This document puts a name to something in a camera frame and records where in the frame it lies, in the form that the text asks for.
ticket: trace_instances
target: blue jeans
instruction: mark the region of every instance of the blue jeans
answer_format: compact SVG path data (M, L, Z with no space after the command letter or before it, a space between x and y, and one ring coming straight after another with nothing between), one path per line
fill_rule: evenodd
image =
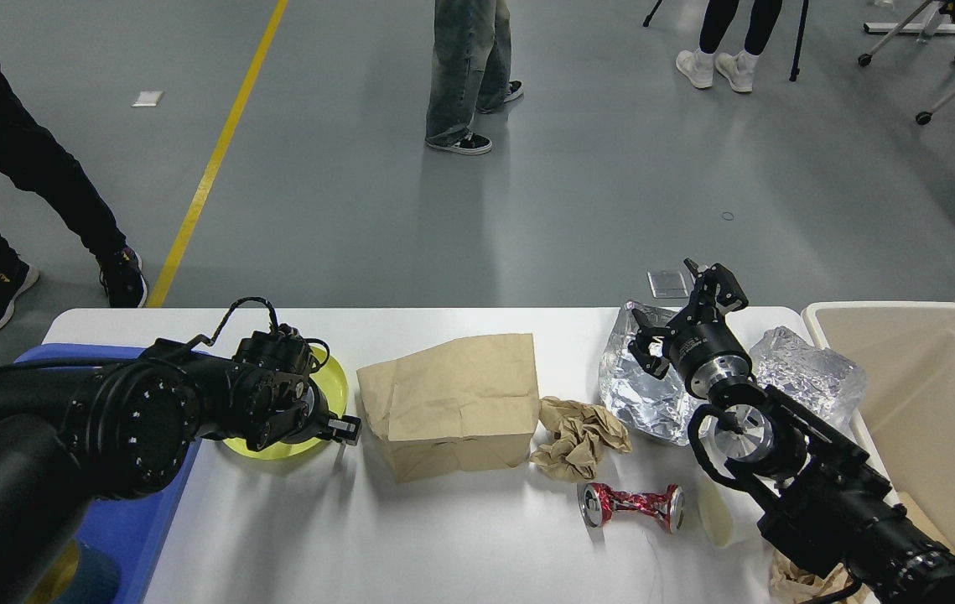
M436 0L432 93L424 137L454 145L474 110L503 104L511 80L511 12L506 0Z

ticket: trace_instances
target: white cup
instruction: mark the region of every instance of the white cup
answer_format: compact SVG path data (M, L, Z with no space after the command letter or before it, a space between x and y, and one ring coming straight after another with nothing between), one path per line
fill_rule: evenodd
M749 493L715 484L703 471L697 478L697 508L704 532L719 549L760 537L756 523L764 516L764 509Z

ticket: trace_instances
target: yellow line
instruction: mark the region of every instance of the yellow line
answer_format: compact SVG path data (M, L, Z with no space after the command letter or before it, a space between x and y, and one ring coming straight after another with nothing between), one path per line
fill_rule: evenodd
M262 71L262 64L265 62L265 56L272 45L275 32L277 32L279 19L283 18L283 13L287 10L287 3L288 0L278 0L277 7L272 12L272 18L269 19L269 24L265 28L265 34L262 35L262 42L257 46L254 59L250 61L247 77L242 81L235 103L231 104L231 114L228 114L224 129L221 130L220 137L216 140L216 148L213 149L212 156L209 157L209 163L205 166L205 174L201 175L201 182L198 183L194 199L190 200L186 217L183 218L182 226L179 226L179 234L175 236L175 241L171 244L171 251L168 253L167 259L163 261L160 275L156 278L156 283L153 284L152 292L146 304L151 309L159 309L160 306L163 306L163 300L168 297L168 290L171 289L171 282L175 279L175 272L179 270L179 261L182 261L183 255L186 253L186 246L190 244L190 237L193 236L194 228L198 225L198 219L201 218L201 210L205 207L205 200L209 199L209 192L212 191L212 185L216 181L216 173L220 172L220 165L224 162L228 146L231 146L231 138L235 135L236 127L239 126L239 119L242 118L243 110L247 108L250 92L254 89L257 76Z

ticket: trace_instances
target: white table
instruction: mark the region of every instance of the white table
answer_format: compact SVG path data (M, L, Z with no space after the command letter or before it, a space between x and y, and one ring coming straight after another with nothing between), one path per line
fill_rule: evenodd
M461 336L533 333L542 395L596 402L597 361L617 309L279 310L279 320L327 341L346 370L354 413L355 370ZM148 346L156 337L211 334L223 310L70 310L45 343ZM729 324L746 348L787 325L789 309L753 307ZM238 310L217 356L230 357L265 310ZM688 501L682 531L623 513L587 528L577 488L527 464L457 471L396 485L369 431L357 447L311 458L254 461L206 442L179 502L147 603L254 601L687 601L769 603L771 547L759 539L712 547ZM535 442L547 438L537 429ZM695 493L688 448L635 435L628 456L609 452L599 480L625 490Z

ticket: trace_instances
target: crumpled brown paper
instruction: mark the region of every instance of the crumpled brown paper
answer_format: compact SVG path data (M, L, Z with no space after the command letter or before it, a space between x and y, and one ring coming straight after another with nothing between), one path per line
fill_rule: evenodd
M802 601L812 600L816 596L826 596L844 589L850 582L849 573L842 565L831 570L827 578L798 569L785 555L776 551L776 557L771 562L771 594L785 604L800 604ZM868 597L869 589L861 589L853 596L846 597L849 604L863 604Z
M634 450L626 427L601 405L541 398L541 424L555 440L533 451L530 461L557 481L593 481L604 446L621 454Z
M359 368L363 413L398 482L526 462L537 425L528 333L460 337Z

